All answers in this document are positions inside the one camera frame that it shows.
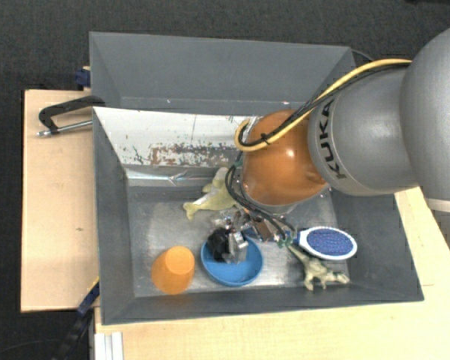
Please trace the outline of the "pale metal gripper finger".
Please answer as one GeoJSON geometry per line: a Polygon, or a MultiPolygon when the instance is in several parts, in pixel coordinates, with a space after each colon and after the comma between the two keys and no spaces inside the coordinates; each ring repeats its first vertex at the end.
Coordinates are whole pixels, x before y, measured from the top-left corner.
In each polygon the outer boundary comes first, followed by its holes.
{"type": "Polygon", "coordinates": [[[237,250],[237,244],[236,244],[236,234],[234,232],[231,232],[228,235],[228,255],[226,261],[228,263],[237,263],[238,259],[236,258],[236,250],[237,250]]]}
{"type": "Polygon", "coordinates": [[[236,262],[241,263],[246,260],[248,252],[248,241],[242,234],[236,235],[236,262]]]}

